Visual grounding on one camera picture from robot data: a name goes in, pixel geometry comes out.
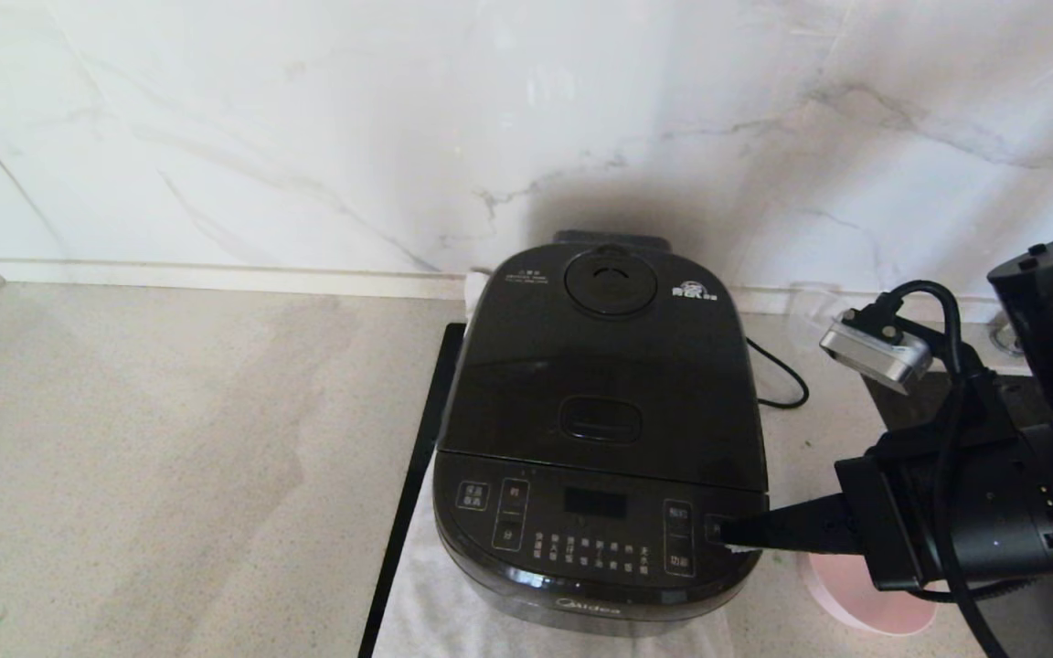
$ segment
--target countertop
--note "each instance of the countertop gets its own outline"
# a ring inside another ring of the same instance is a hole
[[[354,655],[444,324],[460,302],[8,284],[0,291],[0,655]],[[860,379],[763,411],[774,505],[836,491],[883,430]],[[764,397],[794,395],[753,358]],[[980,655],[956,609],[846,627],[770,553],[735,655]]]

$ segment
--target power cord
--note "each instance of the power cord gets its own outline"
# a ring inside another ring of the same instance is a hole
[[[933,542],[937,546],[937,555],[940,558],[940,571],[949,583],[949,597],[957,603],[961,612],[961,617],[966,618],[970,632],[976,638],[981,650],[989,658],[1007,658],[1006,650],[1001,649],[998,638],[994,637],[994,632],[987,623],[986,617],[981,616],[981,611],[977,606],[977,597],[987,587],[979,587],[978,591],[971,591],[966,582],[966,575],[961,571],[960,561],[957,559],[956,546],[953,546],[953,535],[950,533],[949,521],[949,500],[953,496],[953,471],[957,466],[957,441],[961,435],[961,416],[966,406],[966,395],[968,388],[966,379],[969,372],[966,372],[961,361],[961,320],[960,311],[957,307],[957,299],[949,287],[932,282],[932,280],[910,280],[899,287],[893,288],[889,293],[880,296],[878,302],[885,302],[890,312],[895,314],[903,303],[903,297],[912,293],[928,293],[936,297],[940,302],[941,311],[946,317],[946,340],[948,341],[948,355],[946,358],[946,370],[949,371],[950,379],[953,380],[953,387],[949,392],[953,396],[953,407],[949,413],[949,422],[946,427],[946,441],[941,444],[937,454],[936,467],[933,468],[932,486],[932,534]],[[1013,592],[1008,586],[998,587],[988,585],[992,591],[987,591],[991,596],[1000,596]]]
[[[969,594],[973,596],[973,600],[997,599],[999,596],[1007,596],[1008,594],[1020,591],[1020,589],[1032,586],[1034,583],[1034,578],[1000,580],[997,583],[971,589]],[[910,592],[910,594],[921,600],[930,600],[932,603],[957,603],[957,600],[953,599],[951,592],[931,592],[922,589],[922,591]]]
[[[791,378],[793,378],[795,382],[799,384],[799,387],[802,388],[802,395],[799,396],[799,399],[797,400],[774,401],[772,399],[758,398],[758,404],[764,404],[766,406],[770,406],[773,408],[798,408],[807,404],[807,401],[811,399],[811,388],[807,387],[807,382],[803,382],[801,375],[799,375],[798,372],[795,372],[794,368],[791,367],[790,365],[782,363],[780,358],[777,358],[777,356],[770,354],[769,351],[766,351],[766,348],[763,348],[763,346],[750,340],[750,338],[747,338],[747,344],[752,346],[752,348],[754,348],[761,356],[769,358],[770,362],[774,363],[774,365],[781,367],[782,372],[786,372],[787,375],[790,375]]]

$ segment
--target white marble backsplash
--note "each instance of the white marble backsplash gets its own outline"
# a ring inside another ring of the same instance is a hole
[[[1053,238],[1040,0],[0,0],[0,259],[873,292]]]

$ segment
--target pink container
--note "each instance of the pink container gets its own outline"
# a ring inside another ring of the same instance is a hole
[[[853,629],[889,636],[918,634],[932,624],[937,604],[906,592],[878,592],[861,555],[799,555],[799,574],[832,617]]]

